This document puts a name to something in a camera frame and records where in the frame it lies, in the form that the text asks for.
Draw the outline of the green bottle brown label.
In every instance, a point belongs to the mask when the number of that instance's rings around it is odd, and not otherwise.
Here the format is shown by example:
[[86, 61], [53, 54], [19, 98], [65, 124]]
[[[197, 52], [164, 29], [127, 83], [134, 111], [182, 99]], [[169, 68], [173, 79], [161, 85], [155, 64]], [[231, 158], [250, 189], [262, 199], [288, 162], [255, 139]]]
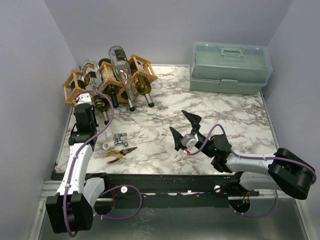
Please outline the green bottle brown label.
[[125, 100], [128, 100], [128, 95], [127, 95], [127, 92], [124, 90], [122, 93], [121, 93], [121, 97]]

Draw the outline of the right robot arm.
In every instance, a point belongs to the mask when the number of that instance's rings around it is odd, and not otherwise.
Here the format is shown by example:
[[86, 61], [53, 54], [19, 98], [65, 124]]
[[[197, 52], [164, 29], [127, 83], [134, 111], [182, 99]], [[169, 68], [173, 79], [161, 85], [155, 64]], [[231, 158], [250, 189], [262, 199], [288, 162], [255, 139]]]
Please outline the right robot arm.
[[199, 115], [182, 111], [191, 124], [191, 131], [182, 135], [170, 127], [174, 149], [187, 155], [203, 153], [211, 158], [211, 165], [221, 173], [233, 173], [236, 180], [230, 191], [241, 196], [253, 190], [282, 191], [288, 196], [305, 200], [311, 185], [317, 180], [316, 170], [286, 148], [271, 154], [237, 153], [229, 143], [226, 133], [204, 136], [200, 133]]

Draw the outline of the clear glass carafe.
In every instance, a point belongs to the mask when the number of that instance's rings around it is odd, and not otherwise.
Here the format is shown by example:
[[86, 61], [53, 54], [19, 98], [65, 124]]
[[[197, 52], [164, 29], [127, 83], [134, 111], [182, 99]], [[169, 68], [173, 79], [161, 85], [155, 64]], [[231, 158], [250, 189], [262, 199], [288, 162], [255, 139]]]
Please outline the clear glass carafe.
[[127, 55], [124, 49], [119, 45], [112, 46], [109, 49], [108, 54], [111, 60], [113, 72], [125, 88], [128, 97], [129, 110], [134, 112], [136, 110], [134, 104], [135, 96], [131, 84], [132, 74]]

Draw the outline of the tall green wine bottle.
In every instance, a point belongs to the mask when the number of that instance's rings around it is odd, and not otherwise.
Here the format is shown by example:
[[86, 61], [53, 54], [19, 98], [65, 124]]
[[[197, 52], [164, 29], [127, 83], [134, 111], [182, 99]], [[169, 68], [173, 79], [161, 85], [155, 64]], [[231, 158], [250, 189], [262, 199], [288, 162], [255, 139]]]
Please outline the tall green wine bottle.
[[[80, 89], [86, 89], [86, 84], [83, 80], [81, 79], [78, 79], [77, 80], [77, 85]], [[73, 80], [71, 83], [70, 83], [70, 88], [71, 90], [73, 91], [75, 88], [76, 88], [76, 82]]]

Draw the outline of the green bottle beige label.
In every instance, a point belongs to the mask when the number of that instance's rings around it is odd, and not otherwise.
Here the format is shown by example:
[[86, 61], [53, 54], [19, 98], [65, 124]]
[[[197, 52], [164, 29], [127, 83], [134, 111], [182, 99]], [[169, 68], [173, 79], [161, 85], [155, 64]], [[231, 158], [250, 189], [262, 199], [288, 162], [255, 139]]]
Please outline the green bottle beige label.
[[[145, 72], [144, 68], [143, 68], [143, 65], [140, 61], [137, 61], [138, 65], [139, 65], [139, 68]], [[130, 65], [130, 69], [131, 69], [131, 75], [133, 76], [133, 74], [135, 72], [138, 71], [138, 68], [136, 67], [136, 64], [134, 62], [131, 63]], [[148, 104], [148, 106], [150, 108], [153, 108], [154, 107], [154, 102], [152, 100], [152, 97], [150, 95], [151, 91], [152, 91], [152, 87], [151, 87], [151, 84], [149, 82], [149, 79], [143, 75], [137, 75], [137, 77], [134, 79], [134, 84], [135, 84], [135, 87], [137, 89], [137, 92], [144, 96], [145, 99], [146, 99], [146, 102]]]

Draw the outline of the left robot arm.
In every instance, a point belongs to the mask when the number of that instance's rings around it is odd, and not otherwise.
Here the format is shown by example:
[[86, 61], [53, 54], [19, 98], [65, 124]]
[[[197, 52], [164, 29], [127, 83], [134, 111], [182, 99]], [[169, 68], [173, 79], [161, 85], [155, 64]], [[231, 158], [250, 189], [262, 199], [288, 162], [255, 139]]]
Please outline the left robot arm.
[[90, 103], [77, 104], [74, 114], [67, 169], [55, 195], [47, 197], [45, 203], [53, 232], [68, 233], [72, 238], [79, 231], [91, 229], [98, 197], [107, 197], [111, 191], [111, 185], [101, 177], [86, 179], [97, 141], [94, 107]]

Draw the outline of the clear square liquor bottle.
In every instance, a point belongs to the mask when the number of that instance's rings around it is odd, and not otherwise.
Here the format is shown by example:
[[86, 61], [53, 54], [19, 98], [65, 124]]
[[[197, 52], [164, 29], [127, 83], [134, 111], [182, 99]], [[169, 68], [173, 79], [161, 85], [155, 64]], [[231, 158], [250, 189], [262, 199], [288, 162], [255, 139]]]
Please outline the clear square liquor bottle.
[[101, 75], [96, 61], [86, 58], [82, 65], [83, 79], [86, 90], [98, 91], [102, 85]]

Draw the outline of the green bottle silver neck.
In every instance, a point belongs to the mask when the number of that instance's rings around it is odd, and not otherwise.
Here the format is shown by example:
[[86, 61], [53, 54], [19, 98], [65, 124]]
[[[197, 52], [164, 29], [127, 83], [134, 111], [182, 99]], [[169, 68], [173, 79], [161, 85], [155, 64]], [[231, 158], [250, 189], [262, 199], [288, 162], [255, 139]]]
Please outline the green bottle silver neck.
[[102, 113], [103, 122], [107, 125], [110, 121], [108, 110], [110, 108], [110, 103], [107, 98], [102, 97], [99, 94], [95, 94], [93, 96], [94, 106], [95, 108]]

